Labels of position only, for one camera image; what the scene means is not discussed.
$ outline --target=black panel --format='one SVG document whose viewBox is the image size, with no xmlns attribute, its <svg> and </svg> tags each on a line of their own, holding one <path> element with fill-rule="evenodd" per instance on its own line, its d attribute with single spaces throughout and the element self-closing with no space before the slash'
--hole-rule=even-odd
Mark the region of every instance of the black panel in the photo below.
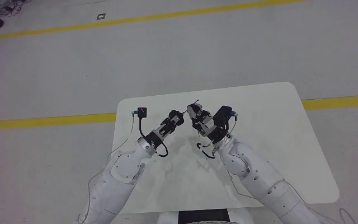
<svg viewBox="0 0 358 224">
<path fill-rule="evenodd" d="M 178 224 L 187 224 L 201 221 L 230 222 L 227 209 L 197 210 L 179 212 Z"/>
</svg>

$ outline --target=wire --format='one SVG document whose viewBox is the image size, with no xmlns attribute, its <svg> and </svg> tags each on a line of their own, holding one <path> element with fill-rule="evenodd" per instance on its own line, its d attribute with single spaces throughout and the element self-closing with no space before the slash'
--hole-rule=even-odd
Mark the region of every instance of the wire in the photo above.
<svg viewBox="0 0 358 224">
<path fill-rule="evenodd" d="M 346 222 L 345 222 L 345 219 L 342 216 L 342 211 L 344 211 L 349 216 L 349 218 L 352 220 L 352 222 L 354 224 L 356 224 L 356 221 L 354 221 L 354 219 L 352 218 L 351 214 L 349 214 L 349 212 L 347 212 L 347 210 L 345 210 L 344 208 L 340 208 L 340 216 L 341 216 L 341 219 L 342 219 L 344 224 L 346 224 Z"/>
<path fill-rule="evenodd" d="M 256 198 L 254 198 L 253 196 L 250 196 L 250 195 L 247 195 L 247 194 L 242 194 L 242 193 L 240 193 L 240 192 L 238 191 L 238 189 L 236 188 L 236 185 L 235 185 L 235 184 L 234 184 L 234 182 L 233 182 L 233 177 L 231 176 L 231 174 L 229 173 L 229 171 L 228 171 L 228 170 L 226 170 L 226 172 L 228 173 L 229 178 L 230 178 L 230 181 L 231 181 L 231 183 L 233 184 L 233 186 L 234 186 L 234 188 L 235 188 L 236 192 L 237 192 L 239 195 L 241 195 L 241 196 L 245 196 L 245 197 L 247 197 L 247 198 L 256 199 Z"/>
<path fill-rule="evenodd" d="M 233 180 L 232 180 L 232 176 L 230 175 L 230 173 L 229 173 L 228 170 L 227 170 L 227 173 L 228 173 L 228 175 L 230 176 L 230 181 L 231 181 L 231 183 L 233 184 L 233 186 L 234 186 L 236 192 L 237 192 L 239 195 L 244 196 L 244 197 L 247 197 L 247 198 L 256 199 L 256 198 L 254 198 L 254 197 L 252 197 L 252 196 L 249 196 L 249 195 L 245 195 L 245 194 L 240 193 L 240 192 L 237 190 L 236 185 L 235 185 L 235 183 L 234 183 Z M 325 215 L 323 215 L 323 214 L 317 212 L 317 211 L 314 210 L 313 208 L 311 208 L 310 205 L 301 197 L 301 195 L 298 193 L 298 191 L 297 191 L 288 181 L 286 181 L 285 179 L 282 179 L 282 180 L 280 180 L 280 181 L 277 181 L 276 183 L 274 183 L 274 184 L 270 187 L 270 189 L 273 188 L 276 184 L 278 184 L 278 183 L 280 183 L 280 182 L 285 182 L 285 183 L 287 183 L 287 184 L 296 192 L 296 194 L 298 195 L 298 197 L 302 200 L 302 202 L 305 204 L 305 206 L 306 206 L 309 210 L 311 210 L 312 212 L 314 212 L 314 213 L 316 213 L 316 214 L 318 214 L 318 215 L 320 215 L 320 216 L 322 216 L 322 217 L 324 217 L 324 218 L 326 218 L 326 219 L 328 219 L 328 220 L 330 220 L 330 221 L 332 221 L 332 222 L 334 222 L 334 223 L 336 223 L 336 224 L 340 224 L 340 223 L 337 222 L 336 220 L 333 220 L 333 219 L 329 218 L 328 216 L 325 216 Z M 350 214 L 348 211 L 346 211 L 344 208 L 340 208 L 340 216 L 341 216 L 341 219 L 342 219 L 342 221 L 343 221 L 344 224 L 346 224 L 346 222 L 345 222 L 345 220 L 344 220 L 344 218 L 343 218 L 343 216 L 342 216 L 342 211 L 344 211 L 344 212 L 349 216 L 349 218 L 351 219 L 351 221 L 353 222 L 353 224 L 356 224 L 356 222 L 355 222 L 355 220 L 353 219 L 353 217 L 351 216 L 351 214 Z"/>
<path fill-rule="evenodd" d="M 139 118 L 139 132 L 140 132 L 140 135 L 146 140 L 143 132 L 142 132 L 142 118 Z M 168 148 L 167 146 L 164 144 L 164 142 L 162 142 L 162 145 L 164 146 L 164 148 L 166 149 L 166 153 L 164 155 L 161 155 L 157 152 L 157 149 L 155 148 L 154 150 L 156 151 L 156 154 L 158 154 L 158 156 L 160 157 L 167 157 L 169 152 L 168 152 Z"/>
<path fill-rule="evenodd" d="M 32 0 L 29 0 L 29 1 L 22 1 L 22 0 L 7 1 L 5 4 L 1 5 L 0 16 L 12 17 L 21 11 L 21 8 L 24 4 L 29 3 L 31 1 Z"/>
<path fill-rule="evenodd" d="M 131 127 L 131 129 L 130 129 L 130 133 L 129 133 L 129 135 L 128 135 L 128 138 L 127 138 L 121 145 L 119 145 L 117 148 L 115 148 L 112 152 L 110 152 L 110 153 L 107 155 L 106 165 L 103 167 L 103 169 L 102 169 L 100 172 L 98 172 L 95 176 L 91 177 L 90 180 L 89 180 L 88 183 L 87 183 L 87 188 L 88 188 L 88 207 L 87 207 L 87 212 L 86 212 L 86 215 L 84 216 L 83 221 L 79 218 L 81 214 L 78 215 L 78 217 L 77 217 L 77 219 L 76 219 L 76 222 L 78 222 L 79 224 L 84 224 L 84 222 L 86 221 L 86 219 L 87 219 L 87 217 L 88 217 L 88 213 L 90 212 L 90 206 L 91 206 L 90 183 L 91 183 L 91 181 L 93 180 L 93 178 L 95 178 L 96 176 L 98 176 L 99 174 L 101 174 L 101 173 L 105 170 L 105 168 L 106 168 L 106 166 L 108 165 L 108 162 L 109 162 L 109 160 L 110 160 L 111 154 L 114 153 L 115 151 L 117 151 L 122 145 L 124 145 L 124 144 L 128 141 L 128 139 L 129 139 L 129 137 L 131 136 L 132 131 L 133 131 L 134 114 L 133 114 L 132 117 L 133 117 L 133 118 L 132 118 L 132 127 Z"/>
<path fill-rule="evenodd" d="M 165 154 L 165 155 L 161 155 L 161 154 L 157 153 L 157 151 L 156 151 L 156 153 L 157 153 L 158 156 L 160 156 L 160 157 L 166 157 L 166 156 L 168 156 L 168 148 L 167 148 L 167 146 L 164 144 L 164 142 L 162 142 L 162 145 L 163 145 L 164 148 L 166 149 L 166 154 Z"/>
<path fill-rule="evenodd" d="M 142 118 L 139 118 L 139 133 L 145 139 L 145 136 L 142 132 Z"/>
</svg>

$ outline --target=black cable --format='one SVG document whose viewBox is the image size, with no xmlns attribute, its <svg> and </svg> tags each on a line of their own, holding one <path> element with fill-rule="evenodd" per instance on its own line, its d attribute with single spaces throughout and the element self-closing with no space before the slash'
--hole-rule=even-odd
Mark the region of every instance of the black cable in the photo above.
<svg viewBox="0 0 358 224">
<path fill-rule="evenodd" d="M 204 152 L 203 150 L 201 150 L 201 152 L 207 157 L 207 158 L 211 158 L 211 159 L 215 159 L 214 156 L 209 156 L 206 152 Z"/>
<path fill-rule="evenodd" d="M 139 118 L 139 132 L 140 132 L 140 135 L 147 141 L 147 139 L 145 138 L 143 132 L 142 132 L 142 118 Z M 155 148 L 154 150 L 156 151 L 156 154 L 158 154 L 158 156 L 160 157 L 166 157 L 168 156 L 169 152 L 168 152 L 168 148 L 167 146 L 164 144 L 164 142 L 162 142 L 162 145 L 164 146 L 164 148 L 166 149 L 166 153 L 164 155 L 161 155 L 157 152 L 157 149 Z"/>
<path fill-rule="evenodd" d="M 168 156 L 168 148 L 167 148 L 167 146 L 164 144 L 164 142 L 162 142 L 162 145 L 163 145 L 164 148 L 166 149 L 166 154 L 165 154 L 165 155 L 161 155 L 161 154 L 157 153 L 157 151 L 156 151 L 156 153 L 157 153 L 158 156 L 160 156 L 160 157 L 166 157 L 166 156 Z"/>
<path fill-rule="evenodd" d="M 139 133 L 145 139 L 145 136 L 142 132 L 142 118 L 139 118 Z"/>
<path fill-rule="evenodd" d="M 11 2 L 8 1 L 5 4 L 1 5 L 0 16 L 12 17 L 21 11 L 21 8 L 24 4 L 29 3 L 31 1 L 32 0 L 29 1 L 13 0 Z"/>
<path fill-rule="evenodd" d="M 204 150 L 202 150 L 202 149 L 200 148 L 201 145 L 202 145 L 202 144 L 198 142 L 198 143 L 196 144 L 196 147 L 197 147 L 207 158 L 215 159 L 214 156 L 209 156 L 206 152 L 204 152 Z"/>
</svg>

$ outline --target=cable connector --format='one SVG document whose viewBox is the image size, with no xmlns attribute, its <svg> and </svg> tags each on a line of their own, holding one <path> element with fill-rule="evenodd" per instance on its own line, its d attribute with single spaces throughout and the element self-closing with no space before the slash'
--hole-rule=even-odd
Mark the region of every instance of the cable connector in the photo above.
<svg viewBox="0 0 358 224">
<path fill-rule="evenodd" d="M 132 115 L 136 114 L 139 119 L 147 117 L 147 108 L 138 108 L 137 110 L 132 111 Z"/>
</svg>

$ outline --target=white table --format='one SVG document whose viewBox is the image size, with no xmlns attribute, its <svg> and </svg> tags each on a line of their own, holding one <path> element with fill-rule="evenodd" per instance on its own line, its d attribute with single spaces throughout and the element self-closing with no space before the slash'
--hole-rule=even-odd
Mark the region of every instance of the white table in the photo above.
<svg viewBox="0 0 358 224">
<path fill-rule="evenodd" d="M 118 104 L 113 148 L 127 138 L 132 110 L 148 108 L 148 117 L 142 121 L 143 133 L 148 134 L 171 110 L 185 111 L 197 99 L 212 114 L 222 105 L 231 106 L 239 114 L 233 135 L 280 170 L 308 203 L 338 199 L 337 184 L 301 100 L 287 82 L 125 99 Z M 187 114 L 184 118 L 184 124 L 164 141 L 169 155 L 144 161 L 144 173 L 121 213 L 262 206 L 239 196 L 220 159 L 207 160 L 196 148 L 197 142 L 209 140 L 198 136 Z M 135 118 L 133 133 L 120 150 L 134 150 L 139 136 Z M 248 194 L 238 178 L 234 182 Z"/>
</svg>

